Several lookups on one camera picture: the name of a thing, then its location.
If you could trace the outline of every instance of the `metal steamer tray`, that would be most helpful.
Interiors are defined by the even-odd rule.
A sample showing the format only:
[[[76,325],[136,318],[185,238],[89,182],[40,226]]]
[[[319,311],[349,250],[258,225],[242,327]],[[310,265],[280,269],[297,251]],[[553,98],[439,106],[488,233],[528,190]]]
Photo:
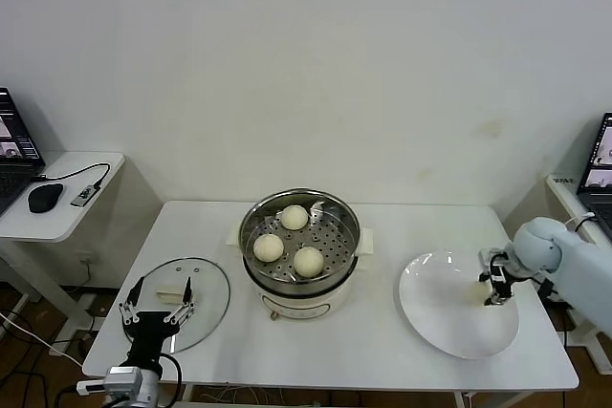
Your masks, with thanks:
[[[280,223],[288,205],[298,204],[309,214],[302,229],[289,230]],[[255,239],[275,234],[284,244],[284,254],[275,262],[255,258]],[[239,243],[251,279],[273,294],[287,298],[312,298],[341,285],[357,264],[355,252],[360,241],[360,225],[353,210],[328,193],[297,188],[276,193],[256,204],[240,225]],[[322,272],[304,278],[294,270],[294,255],[303,247],[314,247],[324,255]]]

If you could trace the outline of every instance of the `power outlet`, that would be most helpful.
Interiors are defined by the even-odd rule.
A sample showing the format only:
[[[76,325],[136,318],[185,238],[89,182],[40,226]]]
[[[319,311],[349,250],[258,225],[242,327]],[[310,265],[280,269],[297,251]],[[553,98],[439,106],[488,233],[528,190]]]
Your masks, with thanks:
[[[75,255],[82,265],[93,265],[98,262],[98,256],[92,250],[75,250]]]

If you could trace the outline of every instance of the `glass lid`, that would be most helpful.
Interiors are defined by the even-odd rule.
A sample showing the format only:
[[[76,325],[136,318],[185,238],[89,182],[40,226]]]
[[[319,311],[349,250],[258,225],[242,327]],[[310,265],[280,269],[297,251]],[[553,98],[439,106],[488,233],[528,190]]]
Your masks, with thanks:
[[[163,352],[167,354],[179,353],[209,336],[230,304],[230,282],[219,266],[204,258],[180,258],[143,277],[136,310],[173,313],[181,305],[187,281],[192,290],[193,312],[181,330],[164,342]],[[125,324],[123,331],[131,341]]]

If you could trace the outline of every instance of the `laptop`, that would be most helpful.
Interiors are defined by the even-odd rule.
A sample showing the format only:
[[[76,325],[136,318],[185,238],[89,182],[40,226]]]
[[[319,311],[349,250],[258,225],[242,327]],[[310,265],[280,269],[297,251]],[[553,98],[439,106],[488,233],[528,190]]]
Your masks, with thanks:
[[[9,90],[0,88],[0,213],[45,167]]]
[[[603,116],[577,194],[612,239],[612,113]]]

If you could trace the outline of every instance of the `computer mouse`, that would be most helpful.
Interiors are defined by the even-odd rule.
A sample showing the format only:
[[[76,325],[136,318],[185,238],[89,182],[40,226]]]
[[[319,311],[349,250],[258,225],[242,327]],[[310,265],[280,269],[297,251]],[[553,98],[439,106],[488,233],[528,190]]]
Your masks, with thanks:
[[[57,204],[62,191],[64,191],[64,185],[61,183],[48,183],[38,186],[28,196],[30,212],[42,214],[50,211]]]

